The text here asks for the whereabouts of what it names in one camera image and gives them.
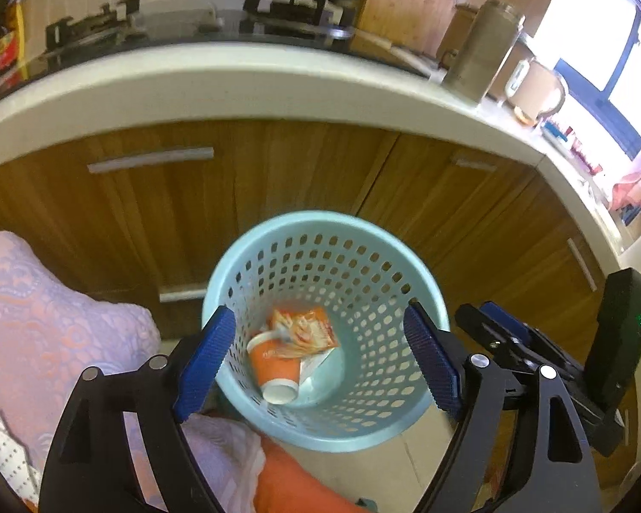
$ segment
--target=gas stove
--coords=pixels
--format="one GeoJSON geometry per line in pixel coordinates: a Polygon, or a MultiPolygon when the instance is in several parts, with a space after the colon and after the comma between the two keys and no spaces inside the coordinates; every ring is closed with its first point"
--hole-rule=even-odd
{"type": "Polygon", "coordinates": [[[241,9],[163,11],[156,3],[121,0],[79,21],[61,18],[46,27],[46,51],[0,83],[0,99],[56,71],[111,54],[191,42],[286,44],[384,63],[430,78],[428,56],[352,26],[355,10],[317,0],[244,0],[241,9]]]}

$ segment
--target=stainless steel thermos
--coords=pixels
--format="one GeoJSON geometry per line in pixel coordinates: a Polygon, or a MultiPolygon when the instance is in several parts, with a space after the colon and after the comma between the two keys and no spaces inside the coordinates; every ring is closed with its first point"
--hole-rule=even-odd
{"type": "Polygon", "coordinates": [[[524,15],[510,5],[487,0],[442,86],[478,104],[482,102],[518,40],[524,22],[524,15]]]}

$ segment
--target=window frame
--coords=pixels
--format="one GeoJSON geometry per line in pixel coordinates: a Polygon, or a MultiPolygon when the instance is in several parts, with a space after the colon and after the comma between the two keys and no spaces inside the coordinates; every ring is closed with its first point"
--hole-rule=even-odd
{"type": "Polygon", "coordinates": [[[567,61],[561,59],[555,67],[555,70],[567,81],[570,95],[608,131],[610,136],[619,144],[620,148],[630,160],[634,160],[636,155],[641,151],[641,135],[639,135],[634,126],[609,99],[612,91],[615,89],[615,85],[620,77],[622,77],[622,73],[632,54],[634,46],[639,42],[638,29],[640,27],[641,10],[637,6],[634,22],[632,23],[632,30],[629,32],[629,37],[627,38],[622,55],[612,72],[612,76],[610,76],[608,83],[602,91],[596,88],[591,81],[579,73],[579,71],[573,68],[567,61]]]}

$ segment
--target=orange cushion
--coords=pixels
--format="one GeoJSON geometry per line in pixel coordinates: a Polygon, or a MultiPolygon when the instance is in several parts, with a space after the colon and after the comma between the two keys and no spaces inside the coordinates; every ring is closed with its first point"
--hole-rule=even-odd
{"type": "Polygon", "coordinates": [[[261,436],[266,454],[254,496],[256,513],[366,513],[323,486],[280,445],[261,436]]]}

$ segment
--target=light blue basket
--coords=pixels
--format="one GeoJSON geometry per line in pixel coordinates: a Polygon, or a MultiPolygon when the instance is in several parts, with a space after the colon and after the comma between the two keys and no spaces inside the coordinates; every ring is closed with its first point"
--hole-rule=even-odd
{"type": "Polygon", "coordinates": [[[216,380],[237,410],[273,438],[315,451],[378,445],[432,404],[403,334],[403,311],[412,298],[449,330],[428,269],[380,227],[316,210],[275,217],[233,243],[209,282],[203,324],[220,304],[237,320],[216,380]],[[323,306],[341,345],[287,406],[262,399],[246,351],[276,305],[323,306]]]}

